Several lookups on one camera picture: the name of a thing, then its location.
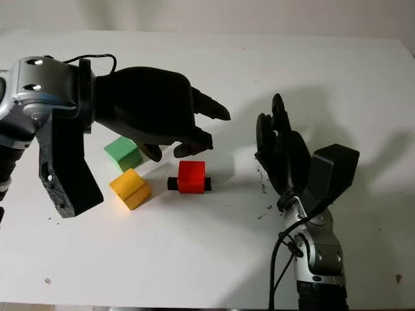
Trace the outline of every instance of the white wall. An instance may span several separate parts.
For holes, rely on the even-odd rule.
[[[0,0],[0,28],[372,36],[415,53],[415,1]]]

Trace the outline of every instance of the red block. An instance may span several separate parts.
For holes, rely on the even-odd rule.
[[[204,161],[180,161],[177,184],[181,193],[204,193]]]

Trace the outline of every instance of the toy block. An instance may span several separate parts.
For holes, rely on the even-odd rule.
[[[123,136],[105,146],[104,150],[121,172],[137,167],[143,160],[136,144]]]
[[[112,181],[110,187],[130,210],[136,209],[151,195],[146,181],[132,168]]]

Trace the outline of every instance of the black cylinder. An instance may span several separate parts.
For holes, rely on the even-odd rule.
[[[297,281],[299,311],[348,311],[346,287]]]
[[[24,149],[14,149],[0,145],[0,201],[5,197],[8,190],[10,175],[16,166],[16,161],[20,159],[24,151]]]

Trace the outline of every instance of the dark speck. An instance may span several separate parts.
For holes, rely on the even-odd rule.
[[[396,280],[396,284],[399,284],[399,283],[401,282],[401,280],[402,280],[402,275],[397,274],[397,275],[395,276],[395,280]]]
[[[265,215],[266,215],[266,214],[265,214],[265,213],[263,213],[261,216],[258,216],[258,217],[257,217],[257,219],[258,219],[258,220],[261,220],[261,219],[262,219],[262,217],[264,217]]]

